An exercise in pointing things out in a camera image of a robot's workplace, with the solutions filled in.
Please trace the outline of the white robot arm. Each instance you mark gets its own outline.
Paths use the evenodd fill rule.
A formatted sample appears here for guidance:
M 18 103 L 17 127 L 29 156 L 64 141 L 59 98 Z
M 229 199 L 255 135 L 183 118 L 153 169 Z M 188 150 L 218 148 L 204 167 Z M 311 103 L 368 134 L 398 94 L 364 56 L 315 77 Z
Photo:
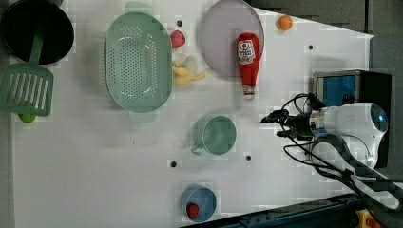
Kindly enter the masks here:
M 282 108 L 261 121 L 278 124 L 277 135 L 303 150 L 310 157 L 306 163 L 320 175 L 341 182 L 382 212 L 402 211 L 402 187 L 374 170 L 389 130 L 389 120 L 379 105 L 312 104 L 310 111 L 297 115 Z

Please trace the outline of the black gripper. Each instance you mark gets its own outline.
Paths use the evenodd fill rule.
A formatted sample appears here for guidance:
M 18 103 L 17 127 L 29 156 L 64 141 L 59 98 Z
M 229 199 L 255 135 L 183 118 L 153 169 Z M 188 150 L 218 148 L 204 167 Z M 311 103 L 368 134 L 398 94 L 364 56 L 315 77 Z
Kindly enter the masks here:
M 287 130 L 277 132 L 281 138 L 297 139 L 299 141 L 310 141 L 314 134 L 311 131 L 308 114 L 289 115 L 285 109 L 274 110 L 260 120 L 262 124 L 283 124 Z

